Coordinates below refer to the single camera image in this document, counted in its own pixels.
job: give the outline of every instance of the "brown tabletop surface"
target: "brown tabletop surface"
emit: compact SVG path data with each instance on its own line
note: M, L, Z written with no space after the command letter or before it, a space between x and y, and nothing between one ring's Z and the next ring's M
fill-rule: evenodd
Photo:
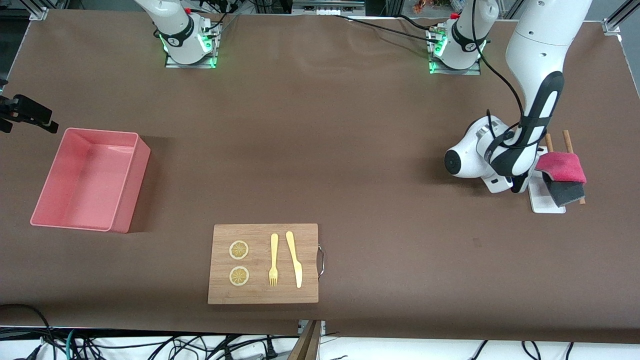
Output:
M486 48L512 80L514 26ZM145 13L31 24L4 95L50 107L61 131L1 136L1 302L55 326L288 334L319 318L345 336L640 342L640 101L599 24L569 50L550 126L556 150L570 130L589 181L565 215L445 171L485 109L518 119L486 69L431 75L420 40L325 16L240 16L217 69L165 69L153 30ZM132 233L29 224L67 127L151 148ZM319 303L207 305L214 224L270 223L319 224Z

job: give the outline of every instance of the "pink cloth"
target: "pink cloth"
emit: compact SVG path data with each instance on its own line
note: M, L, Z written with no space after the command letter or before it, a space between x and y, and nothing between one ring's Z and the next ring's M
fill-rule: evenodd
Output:
M553 181L577 181L586 184L587 177L582 171L580 159L568 152L548 152L540 156L536 170L545 172Z

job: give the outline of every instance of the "pink rectangular container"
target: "pink rectangular container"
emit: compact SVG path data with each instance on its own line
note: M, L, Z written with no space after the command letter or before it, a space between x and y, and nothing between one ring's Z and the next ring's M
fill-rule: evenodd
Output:
M31 225L126 233L149 154L136 133L68 128Z

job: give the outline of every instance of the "lemon slice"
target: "lemon slice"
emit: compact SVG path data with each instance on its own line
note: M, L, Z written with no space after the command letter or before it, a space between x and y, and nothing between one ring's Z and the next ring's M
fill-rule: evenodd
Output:
M244 266L236 266L229 273L229 281L233 285L242 286L249 280L249 270Z
M234 241L229 247L229 255L236 260L244 259L248 253L249 245L242 240Z

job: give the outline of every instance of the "cutting board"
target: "cutting board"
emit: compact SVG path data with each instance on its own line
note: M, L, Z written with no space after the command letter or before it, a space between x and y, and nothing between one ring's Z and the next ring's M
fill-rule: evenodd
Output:
M296 287L291 252L285 233L292 231L296 240L296 255L302 264L302 286ZM271 268L271 234L279 236L278 285L269 285ZM235 241L247 243L249 252L240 260L229 254ZM301 304L318 302L318 225L317 224L240 224L215 225L211 247L209 273L209 304ZM249 271L242 286L229 280L237 266Z

